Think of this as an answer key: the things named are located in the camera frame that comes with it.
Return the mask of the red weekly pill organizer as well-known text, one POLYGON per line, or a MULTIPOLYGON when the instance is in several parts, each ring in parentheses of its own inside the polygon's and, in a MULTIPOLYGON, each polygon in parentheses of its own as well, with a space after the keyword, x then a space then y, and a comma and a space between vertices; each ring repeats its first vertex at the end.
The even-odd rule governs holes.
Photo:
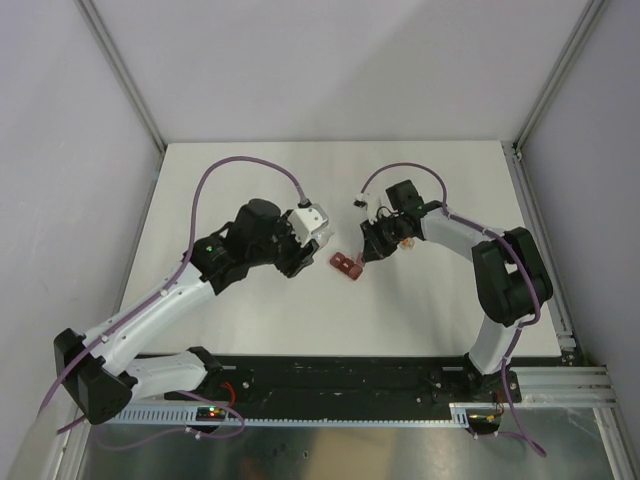
POLYGON ((341 252, 336 252, 330 258, 329 264, 353 281, 362 275, 365 266, 361 253, 355 257, 349 257, 341 252))

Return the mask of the clear pill bottle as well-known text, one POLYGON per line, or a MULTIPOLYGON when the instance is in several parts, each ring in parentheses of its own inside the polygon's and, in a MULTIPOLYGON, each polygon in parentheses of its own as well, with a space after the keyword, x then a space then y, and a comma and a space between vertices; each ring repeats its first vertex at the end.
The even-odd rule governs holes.
POLYGON ((319 245, 320 248, 324 248, 330 241, 331 237, 333 236, 334 231, 327 227, 327 228, 323 228, 318 234, 317 234, 317 238, 316 241, 319 245))

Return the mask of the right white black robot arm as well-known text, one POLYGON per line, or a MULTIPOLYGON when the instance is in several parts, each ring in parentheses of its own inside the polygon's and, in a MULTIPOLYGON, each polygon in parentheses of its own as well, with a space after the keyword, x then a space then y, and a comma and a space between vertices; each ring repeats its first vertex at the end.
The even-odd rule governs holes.
POLYGON ((443 200, 426 202, 405 180, 386 190, 386 207, 361 192, 354 205, 366 211, 360 224, 362 261, 390 257, 401 244, 420 240, 445 247, 473 267, 484 318, 478 336, 464 355, 464 393, 486 400, 506 373, 522 331, 541 319, 553 286, 529 230, 494 230, 454 213, 443 200))

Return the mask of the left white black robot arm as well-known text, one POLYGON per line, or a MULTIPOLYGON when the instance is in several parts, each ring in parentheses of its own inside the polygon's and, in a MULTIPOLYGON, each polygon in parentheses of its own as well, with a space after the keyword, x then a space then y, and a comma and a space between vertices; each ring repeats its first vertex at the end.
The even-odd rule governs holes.
POLYGON ((295 277, 330 236, 329 217, 317 204, 281 211, 270 201, 250 200, 234 220, 195 241, 174 271, 141 300, 83 334, 61 332, 54 356, 62 386, 93 425, 140 399, 189 392, 214 397, 223 368, 206 348, 148 358, 141 357, 142 350, 189 311, 244 280, 252 268, 272 265, 295 277))

